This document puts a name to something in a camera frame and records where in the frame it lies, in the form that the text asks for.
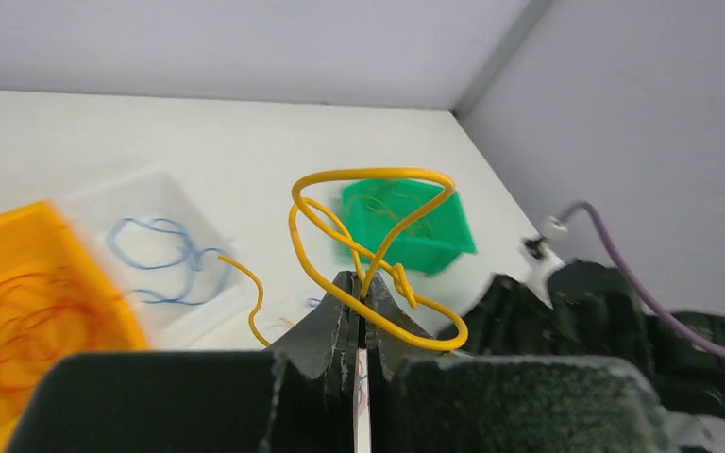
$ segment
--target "yellow cord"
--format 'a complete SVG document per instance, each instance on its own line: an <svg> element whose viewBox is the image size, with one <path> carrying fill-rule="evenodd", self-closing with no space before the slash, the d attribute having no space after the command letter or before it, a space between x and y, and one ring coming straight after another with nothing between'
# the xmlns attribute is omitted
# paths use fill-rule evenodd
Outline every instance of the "yellow cord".
<svg viewBox="0 0 725 453"><path fill-rule="evenodd" d="M301 191L312 184L318 184L321 182L329 181L346 181L354 179L378 179L378 178L409 178L409 179L423 179L429 182L434 182L443 186L443 190L438 193L429 202L415 210L412 214L408 215L400 222L398 222L393 229L385 236L382 241L379 250L374 254L365 247L354 242L349 234L348 229L343 225L343 222L337 218L337 216L326 207L317 203L310 198L304 198L301 196ZM440 206L444 201L448 200L454 194L454 181L449 177L435 173L429 170L422 170L417 168L368 168L358 170L332 170L327 172L320 172L313 175L304 176L299 179L293 186L292 195L295 202L294 206L290 210L290 216L288 217L288 224L290 226L290 235L293 240L293 247L295 254L298 257L298 262L301 263L301 267L312 278L315 283L323 288L327 293L332 294L335 298L348 305L352 310L356 311L360 316L365 318L368 322L382 328L386 332L394 335L399 340L411 344L416 347L424 349L431 349L437 351L448 351L457 349L462 346L468 339L468 328L465 325L463 319L452 310L438 304L432 300L427 299L421 295L418 295L413 290L410 282L407 280L407 274L404 271L404 267L398 263L396 266L391 266L385 262L382 258L387 252L388 247L396 239L399 233L401 233L410 224L422 218L431 210L434 210ZM324 223L311 209L315 208L323 212L333 224L335 224L340 232L332 229L326 223ZM351 249L351 255L354 259L354 267L357 269L357 274L362 278L362 287L360 288L360 297L365 298L368 294L368 290L371 286L371 281L377 272L378 268L382 268L391 275L393 278L394 285L399 294L407 299L407 302L414 309L418 305L427 306L435 311L440 312L445 317L454 323L457 327L457 336L451 340L431 340L423 337L414 335L407 330L399 327L382 315L369 309L361 301L354 298L351 294L346 293L341 288L333 285L329 280L321 276L318 271L312 267L310 261L307 259L307 255L304 252L304 246L301 243L301 239L298 236L298 231L295 226L295 219L298 212L304 213L308 219L321 231L329 235L335 241L343 243ZM368 267L368 271L363 271L363 266L360 263L360 254L371 260Z"/></svg>
<svg viewBox="0 0 725 453"><path fill-rule="evenodd" d="M240 269L241 272L254 280L254 283L257 285L257 305L254 306L254 310L252 310L248 314L248 326L251 327L251 333L253 333L254 336L257 337L257 340L259 340L263 346L270 346L271 342L265 340L265 337L263 337L260 331L257 330L257 325L254 324L254 316L256 316L257 312L260 311L260 309L262 308L262 282L259 278L257 278L257 276L254 275L253 272L249 271L245 266L243 266L236 260L233 260L226 255L218 255L218 258Z"/></svg>

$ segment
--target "white table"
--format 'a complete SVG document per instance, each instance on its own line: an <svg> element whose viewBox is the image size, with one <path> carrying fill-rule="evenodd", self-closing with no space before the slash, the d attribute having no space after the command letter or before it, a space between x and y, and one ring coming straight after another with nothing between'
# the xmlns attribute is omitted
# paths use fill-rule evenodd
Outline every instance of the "white table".
<svg viewBox="0 0 725 453"><path fill-rule="evenodd" d="M465 311L492 273L523 277L529 270L519 241L534 228L446 111L0 92L0 212L149 165L166 168L242 248L244 264L265 286L258 322L271 340L284 332L271 323L297 321L308 312L307 297L324 293L299 266L287 227L293 183L316 171L413 166L455 180L479 254L432 278L410 273L420 294ZM332 207L342 186L306 194ZM352 268L303 216L299 227L324 276ZM249 298L249 309L254 302ZM429 310L408 312L428 330L446 323ZM195 347L260 348L246 313Z"/></svg>

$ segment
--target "blue cord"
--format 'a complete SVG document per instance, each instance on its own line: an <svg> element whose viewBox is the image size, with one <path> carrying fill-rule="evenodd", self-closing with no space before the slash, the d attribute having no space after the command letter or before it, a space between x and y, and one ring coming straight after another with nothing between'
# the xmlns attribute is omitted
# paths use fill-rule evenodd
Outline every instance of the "blue cord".
<svg viewBox="0 0 725 453"><path fill-rule="evenodd" d="M173 226L174 229L165 229L155 226L155 224L158 224L160 222L169 224ZM118 234L128 224L135 224L139 227L143 227L145 229L158 233L173 234L175 236L178 236L182 240L182 245L177 247L177 250L179 250L181 255L179 256L179 258L171 262L152 266L147 266L145 264L135 261L129 255L127 255L126 252L124 252L124 250L118 245L116 241ZM188 294L190 294L190 292L193 290L193 286L195 285L196 273L204 270L204 264L202 260L204 258L204 255L210 252L215 252L216 254L222 255L228 255L228 253L220 248L215 247L205 248L202 250L197 249L195 243L193 242L193 239L191 239L190 237L190 233L188 233L187 228L183 224L175 220L161 217L154 219L149 223L146 223L133 218L121 219L120 221L118 221L117 224L115 224L115 226L112 227L110 232L107 233L106 243L107 247L118 258L118 260L121 260L126 265L132 266L135 269L141 269L144 271L155 271L159 269L168 269L171 267L179 266L182 263L184 263L187 267L188 274L187 279L185 280L185 286L182 289L181 293L179 293L179 295L175 297L167 297L160 292L146 288L133 290L135 293L148 294L153 297L153 299L144 300L143 302L146 304L179 304L189 306L202 305L212 300L227 286L230 269L230 266L228 265L224 268L224 273L221 275L221 279L218 281L218 285L215 287L215 291L210 295L210 297L200 302L190 302L185 300Z"/></svg>

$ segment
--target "gray wall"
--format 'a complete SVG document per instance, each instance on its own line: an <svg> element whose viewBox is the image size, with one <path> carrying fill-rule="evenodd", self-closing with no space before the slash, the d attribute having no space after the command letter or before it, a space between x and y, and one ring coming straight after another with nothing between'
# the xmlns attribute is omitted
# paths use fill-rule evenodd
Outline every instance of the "gray wall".
<svg viewBox="0 0 725 453"><path fill-rule="evenodd" d="M536 224L591 200L666 306L725 312L725 2L559 0L462 124Z"/></svg>
<svg viewBox="0 0 725 453"><path fill-rule="evenodd" d="M0 0L0 89L447 109L526 0Z"/></svg>

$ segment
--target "yellow bin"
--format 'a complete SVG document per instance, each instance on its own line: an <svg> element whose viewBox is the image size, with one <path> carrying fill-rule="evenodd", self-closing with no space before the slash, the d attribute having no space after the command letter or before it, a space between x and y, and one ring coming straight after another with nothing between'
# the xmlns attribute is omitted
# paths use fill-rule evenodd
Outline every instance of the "yellow bin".
<svg viewBox="0 0 725 453"><path fill-rule="evenodd" d="M49 203L0 215L0 450L60 358L146 348L129 305Z"/></svg>

